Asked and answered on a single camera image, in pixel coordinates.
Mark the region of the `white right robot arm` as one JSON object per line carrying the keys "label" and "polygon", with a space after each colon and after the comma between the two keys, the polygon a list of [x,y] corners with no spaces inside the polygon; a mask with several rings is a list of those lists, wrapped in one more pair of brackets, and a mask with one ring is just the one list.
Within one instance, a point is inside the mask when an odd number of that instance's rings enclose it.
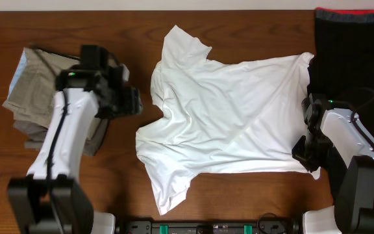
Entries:
{"label": "white right robot arm", "polygon": [[310,94],[302,102],[307,132],[292,157],[329,175],[334,203],[305,212],[297,233],[374,233],[374,138],[345,101]]}

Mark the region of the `white t-shirt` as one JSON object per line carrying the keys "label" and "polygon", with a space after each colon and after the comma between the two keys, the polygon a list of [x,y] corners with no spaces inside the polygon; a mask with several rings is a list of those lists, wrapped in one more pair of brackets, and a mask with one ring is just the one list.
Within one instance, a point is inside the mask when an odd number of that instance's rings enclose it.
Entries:
{"label": "white t-shirt", "polygon": [[136,154],[158,212],[182,203],[202,173],[299,172],[292,148],[306,133],[302,101],[313,54],[223,64],[179,27],[151,76],[162,117],[136,132]]}

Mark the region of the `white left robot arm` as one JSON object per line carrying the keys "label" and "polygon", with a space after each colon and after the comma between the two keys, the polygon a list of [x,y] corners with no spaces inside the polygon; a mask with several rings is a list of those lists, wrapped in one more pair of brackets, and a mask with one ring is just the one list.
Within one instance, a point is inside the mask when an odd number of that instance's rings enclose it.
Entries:
{"label": "white left robot arm", "polygon": [[141,113],[140,93],[128,79],[124,64],[78,64],[60,73],[43,146],[27,175],[7,188],[21,233],[115,233],[116,217],[94,211],[79,170],[93,119]]}

